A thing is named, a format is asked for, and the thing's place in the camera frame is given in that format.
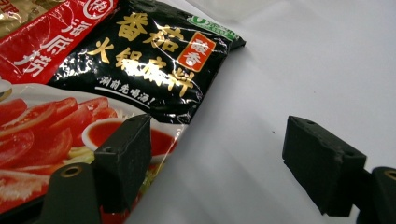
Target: tomato slice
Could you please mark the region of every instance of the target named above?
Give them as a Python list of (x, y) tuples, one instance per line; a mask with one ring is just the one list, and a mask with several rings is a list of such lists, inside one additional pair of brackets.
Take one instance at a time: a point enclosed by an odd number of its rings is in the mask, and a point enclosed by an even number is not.
[(22, 99), (15, 99), (0, 104), (0, 125), (6, 124), (27, 109), (27, 104)]
[(122, 224), (125, 223), (126, 219), (131, 215), (128, 210), (122, 213), (105, 213), (103, 208), (100, 207), (101, 218), (103, 224)]
[(34, 166), (26, 166), (26, 167), (19, 167), (13, 170), (19, 172), (25, 172), (29, 174), (35, 175), (52, 175), (56, 170), (63, 167), (63, 163), (57, 163), (54, 165), (34, 165)]
[(56, 113), (55, 103), (32, 106), (14, 120), (0, 126), (0, 138), (27, 129), (46, 127), (54, 113)]
[(60, 163), (67, 158), (72, 147), (73, 137), (70, 129), (57, 134), (39, 136), (31, 150), (20, 158), (15, 167), (41, 166)]
[(98, 108), (107, 108), (108, 107), (108, 99), (107, 97), (98, 97), (95, 99), (91, 99), (85, 102), (78, 104), (78, 107), (87, 106), (90, 111), (93, 111)]
[(54, 116), (54, 120), (58, 121), (67, 115), (73, 113), (78, 110), (78, 103), (76, 98), (68, 97), (61, 101), (55, 102), (56, 106), (56, 116)]
[(92, 123), (92, 113), (86, 106), (80, 107), (78, 110), (49, 126), (48, 133), (58, 133), (62, 130), (70, 128), (73, 136), (73, 147), (82, 147), (81, 134), (84, 129)]
[(96, 121), (99, 119), (110, 119), (110, 118), (117, 117), (116, 110), (111, 107), (97, 108), (93, 111), (92, 114), (93, 114), (93, 121)]
[(44, 195), (49, 175), (0, 170), (0, 214)]
[(31, 130), (13, 133), (0, 139), (0, 168), (11, 167), (32, 148), (34, 140)]

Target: red package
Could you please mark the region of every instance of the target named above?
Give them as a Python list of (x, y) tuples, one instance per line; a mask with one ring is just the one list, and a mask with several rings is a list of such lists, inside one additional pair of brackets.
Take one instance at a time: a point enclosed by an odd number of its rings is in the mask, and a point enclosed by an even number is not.
[(65, 1), (1, 39), (0, 77), (12, 83), (47, 83), (68, 53), (117, 2)]

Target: tomato hot pot seasoning packet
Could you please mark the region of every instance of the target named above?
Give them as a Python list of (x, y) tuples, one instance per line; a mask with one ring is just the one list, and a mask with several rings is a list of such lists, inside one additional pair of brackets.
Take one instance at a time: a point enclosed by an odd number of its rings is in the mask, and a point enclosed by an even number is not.
[[(1, 73), (0, 83), (12, 83), (12, 93), (0, 102), (0, 113), (7, 111), (0, 114), (0, 186), (31, 181), (35, 187), (25, 189), (25, 197), (0, 194), (0, 215), (45, 194), (55, 169), (92, 162), (93, 152), (124, 120), (150, 114), (152, 159), (134, 207), (230, 51), (245, 44), (233, 31), (165, 3), (119, 1), (50, 78), (26, 70), (20, 76)], [(102, 214), (104, 223), (127, 217)]]
[(68, 53), (117, 2), (65, 0), (0, 38), (0, 77), (12, 83), (47, 83)]

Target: white table surface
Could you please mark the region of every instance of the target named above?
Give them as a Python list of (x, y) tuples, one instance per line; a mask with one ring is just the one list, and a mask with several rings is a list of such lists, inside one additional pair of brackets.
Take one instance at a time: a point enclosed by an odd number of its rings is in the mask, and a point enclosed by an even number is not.
[[(208, 18), (185, 0), (172, 6)], [(396, 2), (274, 0), (239, 21), (177, 150), (127, 223), (355, 223), (322, 216), (281, 158), (289, 115), (396, 167)]]

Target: metal screw hole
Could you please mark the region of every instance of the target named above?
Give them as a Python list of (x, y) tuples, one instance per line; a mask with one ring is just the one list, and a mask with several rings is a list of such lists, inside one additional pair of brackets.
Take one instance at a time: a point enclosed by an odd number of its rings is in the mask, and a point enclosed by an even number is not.
[(63, 170), (61, 172), (61, 176), (64, 178), (73, 177), (82, 172), (82, 168), (80, 166), (70, 166), (69, 168)]

